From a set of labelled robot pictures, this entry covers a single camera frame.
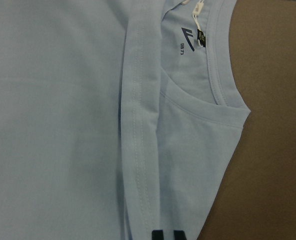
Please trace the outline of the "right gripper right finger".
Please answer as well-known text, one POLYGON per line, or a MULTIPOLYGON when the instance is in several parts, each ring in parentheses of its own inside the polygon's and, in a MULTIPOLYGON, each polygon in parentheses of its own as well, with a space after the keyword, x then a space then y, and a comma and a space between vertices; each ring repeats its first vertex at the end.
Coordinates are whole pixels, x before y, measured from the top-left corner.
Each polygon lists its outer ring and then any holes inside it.
POLYGON ((174 240, 187 240, 183 230, 173 230, 174 240))

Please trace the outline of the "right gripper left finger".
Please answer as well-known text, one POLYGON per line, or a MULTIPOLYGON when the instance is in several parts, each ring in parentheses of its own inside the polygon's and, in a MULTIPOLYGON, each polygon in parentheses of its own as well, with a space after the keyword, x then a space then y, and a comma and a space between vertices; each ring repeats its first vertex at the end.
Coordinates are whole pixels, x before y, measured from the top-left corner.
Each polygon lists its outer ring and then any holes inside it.
POLYGON ((151 240, 163 240, 163 230, 162 229, 152 230, 151 240))

